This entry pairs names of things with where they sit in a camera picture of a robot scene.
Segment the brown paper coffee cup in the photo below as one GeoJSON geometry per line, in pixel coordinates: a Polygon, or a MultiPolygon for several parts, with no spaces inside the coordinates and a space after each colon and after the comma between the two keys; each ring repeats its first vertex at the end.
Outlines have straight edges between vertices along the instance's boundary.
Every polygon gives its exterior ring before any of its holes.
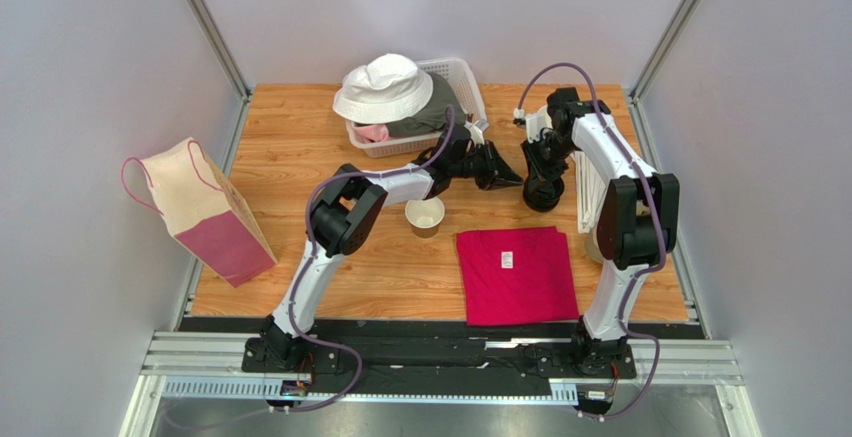
{"type": "Polygon", "coordinates": [[[405,205],[405,218],[412,232],[421,239],[434,237],[446,215],[443,201],[439,197],[427,200],[409,200],[405,205]]]}

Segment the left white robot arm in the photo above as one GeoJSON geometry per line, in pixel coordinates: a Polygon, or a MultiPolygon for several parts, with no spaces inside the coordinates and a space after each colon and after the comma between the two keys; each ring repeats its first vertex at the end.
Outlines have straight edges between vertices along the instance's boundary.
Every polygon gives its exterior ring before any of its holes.
{"type": "Polygon", "coordinates": [[[265,359],[287,370],[302,360],[331,278],[363,246],[384,208],[433,200],[455,178],[471,179],[483,191],[522,183],[493,142],[473,138],[471,129],[460,124],[404,166],[366,171],[345,164],[321,182],[305,208],[307,240],[297,272],[259,332],[265,359]]]}

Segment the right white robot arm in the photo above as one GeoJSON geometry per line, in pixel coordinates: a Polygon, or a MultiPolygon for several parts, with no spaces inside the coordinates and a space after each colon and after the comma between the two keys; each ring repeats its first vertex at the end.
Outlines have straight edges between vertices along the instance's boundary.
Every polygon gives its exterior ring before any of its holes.
{"type": "Polygon", "coordinates": [[[559,88],[536,113],[513,112],[524,129],[526,205],[556,207],[564,191],[567,157],[581,152],[606,184],[594,236],[603,258],[592,304],[572,337],[572,363],[601,367],[627,352],[627,319],[646,276],[665,265],[676,244],[680,184],[661,174],[628,144],[602,101],[583,101],[559,88]]]}

